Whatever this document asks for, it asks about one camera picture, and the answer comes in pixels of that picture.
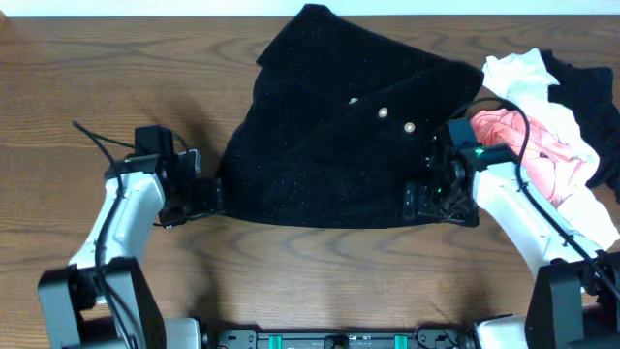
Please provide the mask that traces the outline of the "black sparkly cardigan pearl buttons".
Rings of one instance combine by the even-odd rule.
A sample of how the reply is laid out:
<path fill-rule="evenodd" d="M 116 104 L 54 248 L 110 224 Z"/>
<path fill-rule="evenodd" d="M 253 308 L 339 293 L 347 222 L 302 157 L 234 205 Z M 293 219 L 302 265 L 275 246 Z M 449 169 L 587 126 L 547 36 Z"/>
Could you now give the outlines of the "black sparkly cardigan pearl buttons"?
<path fill-rule="evenodd" d="M 436 131 L 479 93 L 481 70 L 308 4 L 258 58 L 253 101 L 217 172 L 225 213 L 272 225 L 415 225 Z"/>

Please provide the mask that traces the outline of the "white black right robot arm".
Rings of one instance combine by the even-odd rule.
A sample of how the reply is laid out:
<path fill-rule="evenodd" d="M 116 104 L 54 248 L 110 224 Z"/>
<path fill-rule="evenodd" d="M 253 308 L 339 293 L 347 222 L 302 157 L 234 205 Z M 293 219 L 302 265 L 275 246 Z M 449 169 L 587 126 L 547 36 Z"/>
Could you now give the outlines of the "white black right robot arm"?
<path fill-rule="evenodd" d="M 526 315 L 464 329 L 420 326 L 418 348 L 616 348 L 619 256 L 571 229 L 504 144 L 440 142 L 422 182 L 407 182 L 403 216 L 464 224 L 486 211 L 535 276 Z"/>

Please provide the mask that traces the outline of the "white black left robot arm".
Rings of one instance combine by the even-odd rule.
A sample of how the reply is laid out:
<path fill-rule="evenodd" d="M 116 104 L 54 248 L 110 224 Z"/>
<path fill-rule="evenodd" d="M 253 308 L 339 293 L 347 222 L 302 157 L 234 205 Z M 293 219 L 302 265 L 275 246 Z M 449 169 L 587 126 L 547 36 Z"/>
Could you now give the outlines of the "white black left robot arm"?
<path fill-rule="evenodd" d="M 222 182 L 203 177 L 200 160 L 191 149 L 112 163 L 91 233 L 66 267 L 45 271 L 38 284 L 51 347 L 202 347 L 198 320 L 164 318 L 140 265 L 156 226 L 222 210 Z"/>

